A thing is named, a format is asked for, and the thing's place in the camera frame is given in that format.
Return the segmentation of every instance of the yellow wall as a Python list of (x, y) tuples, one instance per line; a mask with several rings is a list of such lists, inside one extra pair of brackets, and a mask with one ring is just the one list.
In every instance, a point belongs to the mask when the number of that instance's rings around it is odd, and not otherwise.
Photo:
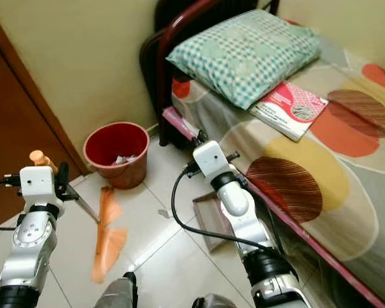
[(81, 154), (113, 121), (156, 123), (138, 52), (157, 0), (0, 0), (0, 22)]
[(385, 0), (281, 0), (278, 15), (385, 68)]

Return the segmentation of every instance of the checkered pillowcase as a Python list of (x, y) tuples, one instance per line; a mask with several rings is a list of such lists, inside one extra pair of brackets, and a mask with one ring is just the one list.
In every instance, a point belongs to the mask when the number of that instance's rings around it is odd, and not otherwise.
[(246, 110), (319, 53), (310, 29), (254, 10), (182, 42), (167, 60)]

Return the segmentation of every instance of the wooden door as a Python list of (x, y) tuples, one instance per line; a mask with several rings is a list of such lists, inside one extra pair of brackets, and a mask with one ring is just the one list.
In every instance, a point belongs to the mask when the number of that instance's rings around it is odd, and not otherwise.
[[(70, 180), (80, 175), (76, 164), (56, 138), (0, 54), (0, 179), (31, 166), (29, 153), (42, 150), (58, 165), (70, 167)], [(0, 224), (22, 211), (17, 189), (0, 186)]]

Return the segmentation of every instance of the mattress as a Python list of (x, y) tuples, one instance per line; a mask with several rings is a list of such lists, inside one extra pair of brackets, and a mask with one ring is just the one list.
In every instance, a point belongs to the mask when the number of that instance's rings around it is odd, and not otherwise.
[(299, 142), (194, 80), (174, 79), (173, 104), (385, 301), (385, 71), (320, 41), (321, 58), (289, 79), (330, 101)]

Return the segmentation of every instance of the door frame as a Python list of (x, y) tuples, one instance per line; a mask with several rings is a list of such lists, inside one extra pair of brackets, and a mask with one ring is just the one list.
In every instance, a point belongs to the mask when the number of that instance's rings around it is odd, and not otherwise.
[(54, 133), (64, 150), (70, 156), (71, 160), (76, 164), (80, 173), (86, 175), (89, 173), (87, 166), (84, 164), (80, 155), (76, 151), (76, 148), (71, 143), (69, 137), (65, 133), (58, 118), (51, 111), (43, 95), (36, 86), (33, 78), (30, 76), (19, 55), (14, 49), (12, 43), (8, 39), (6, 33), (0, 25), (0, 53), (4, 58), (9, 68), (14, 73), (15, 77), (23, 87), (24, 91), (35, 105), (38, 112), (50, 127), (50, 130)]

